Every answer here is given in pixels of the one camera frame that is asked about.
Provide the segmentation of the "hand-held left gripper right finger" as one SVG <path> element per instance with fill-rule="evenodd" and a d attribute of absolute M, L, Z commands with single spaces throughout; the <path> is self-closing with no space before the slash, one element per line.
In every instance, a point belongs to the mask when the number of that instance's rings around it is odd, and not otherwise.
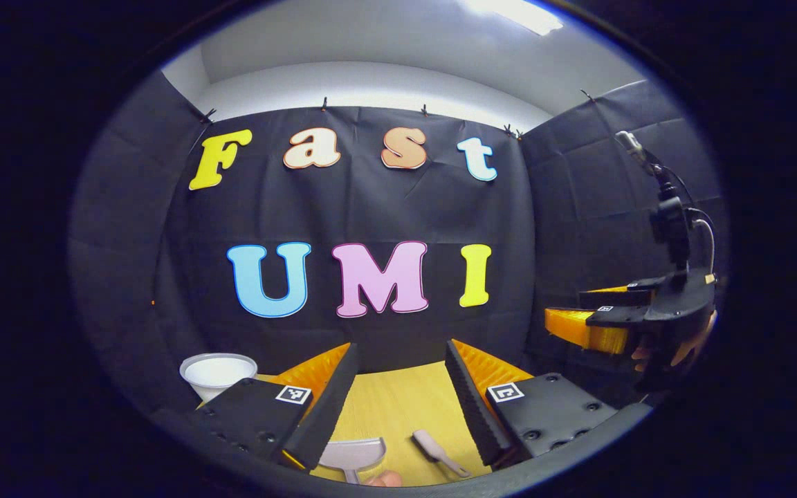
<path fill-rule="evenodd" d="M 561 448 L 598 452 L 648 416 L 652 407 L 617 409 L 560 373 L 532 376 L 452 338 L 445 366 L 483 464 L 491 470 Z"/>

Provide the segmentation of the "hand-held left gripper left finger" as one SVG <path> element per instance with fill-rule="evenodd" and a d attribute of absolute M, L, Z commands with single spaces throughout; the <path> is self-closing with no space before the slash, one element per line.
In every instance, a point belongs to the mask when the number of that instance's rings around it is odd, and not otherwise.
<path fill-rule="evenodd" d="M 193 425 L 241 453 L 308 473 L 329 443 L 358 373 L 345 343 L 270 380 L 241 379 L 193 412 Z"/>

